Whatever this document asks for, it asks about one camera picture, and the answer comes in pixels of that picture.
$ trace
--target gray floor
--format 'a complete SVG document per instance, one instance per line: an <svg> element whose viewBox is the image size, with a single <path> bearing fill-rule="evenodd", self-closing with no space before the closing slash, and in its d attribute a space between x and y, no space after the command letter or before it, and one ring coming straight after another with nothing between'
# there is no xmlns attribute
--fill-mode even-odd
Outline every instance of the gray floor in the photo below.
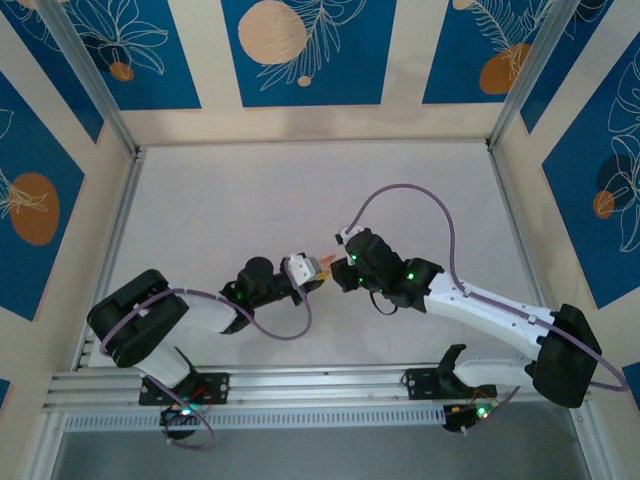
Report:
<svg viewBox="0 0 640 480"><path fill-rule="evenodd" d="M466 438L441 427L226 430L206 453L170 447L159 432L73 433L64 436L53 478L590 478L567 410L514 404L490 420Z"/></svg>

